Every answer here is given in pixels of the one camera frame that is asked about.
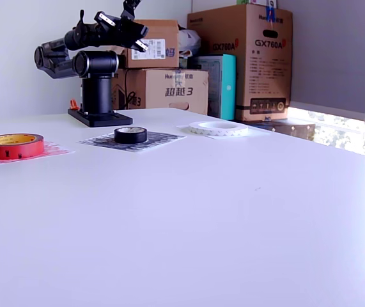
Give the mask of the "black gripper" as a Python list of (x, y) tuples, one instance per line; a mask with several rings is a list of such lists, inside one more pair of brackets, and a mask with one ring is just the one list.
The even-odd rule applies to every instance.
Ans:
[(148, 27), (137, 23), (133, 13), (124, 11), (120, 17), (97, 12), (95, 21), (99, 25), (101, 45), (112, 45), (146, 52), (148, 46), (142, 39), (148, 34)]

